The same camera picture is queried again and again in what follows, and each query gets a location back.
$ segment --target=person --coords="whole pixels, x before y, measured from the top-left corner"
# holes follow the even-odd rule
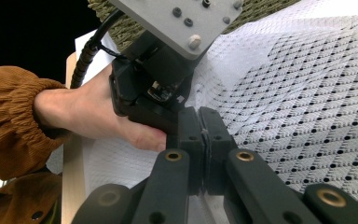
[[[140,149],[162,151],[166,134],[115,114],[109,64],[76,90],[15,66],[0,67],[0,223],[55,223],[62,178],[42,169],[71,133],[120,137]]]

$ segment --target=button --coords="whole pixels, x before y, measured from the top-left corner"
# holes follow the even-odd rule
[[[32,220],[38,220],[42,216],[43,216],[43,212],[42,211],[37,211],[32,215]]]

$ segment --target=brown jacket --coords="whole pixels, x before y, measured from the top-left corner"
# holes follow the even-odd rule
[[[34,97],[57,88],[63,85],[19,67],[0,67],[0,178],[16,177],[0,189],[0,223],[40,223],[61,195],[59,176],[30,175],[68,136],[64,130],[44,132],[33,115]]]

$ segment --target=finger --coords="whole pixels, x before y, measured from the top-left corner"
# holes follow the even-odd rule
[[[122,136],[139,149],[163,151],[166,147],[167,134],[159,129],[135,123],[121,118]]]

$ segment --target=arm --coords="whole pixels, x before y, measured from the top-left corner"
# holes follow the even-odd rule
[[[143,149],[165,148],[165,133],[114,114],[110,67],[77,90],[18,67],[0,67],[0,178],[43,167],[67,138],[66,130],[91,138],[118,136]]]

